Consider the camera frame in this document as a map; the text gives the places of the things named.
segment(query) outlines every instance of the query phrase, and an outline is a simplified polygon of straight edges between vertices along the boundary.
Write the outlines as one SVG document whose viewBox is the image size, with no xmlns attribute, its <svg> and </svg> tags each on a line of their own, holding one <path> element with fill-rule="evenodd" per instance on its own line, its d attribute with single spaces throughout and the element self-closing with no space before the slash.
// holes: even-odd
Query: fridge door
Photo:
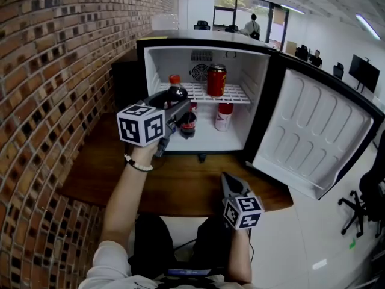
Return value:
<svg viewBox="0 0 385 289">
<path fill-rule="evenodd" d="M 320 199 L 356 162 L 383 115 L 367 102 L 360 104 L 362 99 L 355 99 L 357 95 L 349 87 L 338 92 L 344 83 L 333 88 L 333 80 L 325 84 L 315 79 L 327 79 L 325 72 L 303 67 L 304 72 L 302 67 L 285 68 L 273 115 L 252 166 Z"/>
</svg>

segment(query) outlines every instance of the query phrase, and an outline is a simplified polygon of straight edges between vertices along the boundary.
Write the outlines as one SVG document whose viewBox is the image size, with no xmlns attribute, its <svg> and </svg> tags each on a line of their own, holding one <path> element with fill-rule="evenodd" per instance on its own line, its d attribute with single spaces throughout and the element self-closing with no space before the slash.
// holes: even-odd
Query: computer monitor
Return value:
<svg viewBox="0 0 385 289">
<path fill-rule="evenodd" d="M 378 77 L 380 76 L 380 71 L 364 59 L 353 55 L 349 74 L 358 80 L 361 84 L 363 84 L 366 88 L 368 88 L 371 92 L 374 92 Z"/>
</svg>

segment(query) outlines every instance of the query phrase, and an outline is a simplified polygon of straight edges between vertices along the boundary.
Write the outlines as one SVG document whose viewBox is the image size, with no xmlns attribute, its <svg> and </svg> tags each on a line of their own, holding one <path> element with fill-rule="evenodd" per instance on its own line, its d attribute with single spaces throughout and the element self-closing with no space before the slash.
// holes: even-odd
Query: mini fridge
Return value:
<svg viewBox="0 0 385 289">
<path fill-rule="evenodd" d="M 341 80 L 305 61 L 240 34 L 155 31 L 137 41 L 139 82 L 145 98 L 169 87 L 178 74 L 198 103 L 196 133 L 173 134 L 169 153 L 231 153 L 314 199 L 326 194 L 375 137 L 384 114 Z M 206 93 L 211 63 L 226 66 L 224 95 Z M 218 103 L 234 103 L 230 128 L 214 127 Z"/>
</svg>

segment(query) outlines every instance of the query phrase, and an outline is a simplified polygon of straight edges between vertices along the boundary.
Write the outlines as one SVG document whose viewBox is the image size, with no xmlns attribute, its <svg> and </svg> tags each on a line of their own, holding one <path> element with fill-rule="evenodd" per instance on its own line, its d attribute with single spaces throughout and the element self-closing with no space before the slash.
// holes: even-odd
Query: floor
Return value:
<svg viewBox="0 0 385 289">
<path fill-rule="evenodd" d="M 364 235 L 356 238 L 353 225 L 346 235 L 340 231 L 351 211 L 339 206 L 341 197 L 358 190 L 360 177 L 372 165 L 377 150 L 371 144 L 346 176 L 321 201 L 291 190 L 294 205 L 265 213 L 253 229 L 253 283 L 257 288 L 341 289 L 360 274 L 375 239 L 377 225 L 364 224 Z M 174 245 L 196 237 L 200 218 L 163 217 Z"/>
</svg>

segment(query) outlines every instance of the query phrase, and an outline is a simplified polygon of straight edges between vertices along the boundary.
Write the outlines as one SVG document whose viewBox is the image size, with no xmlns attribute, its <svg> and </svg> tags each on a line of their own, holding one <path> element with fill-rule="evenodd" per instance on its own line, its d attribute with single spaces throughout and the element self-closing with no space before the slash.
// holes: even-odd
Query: black pants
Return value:
<svg viewBox="0 0 385 289">
<path fill-rule="evenodd" d="M 173 240 L 159 216 L 141 214 L 135 224 L 134 255 L 129 259 L 133 275 L 154 279 L 168 269 L 216 269 L 227 267 L 231 230 L 222 217 L 210 217 L 198 228 L 194 255 L 188 266 L 175 259 Z"/>
</svg>

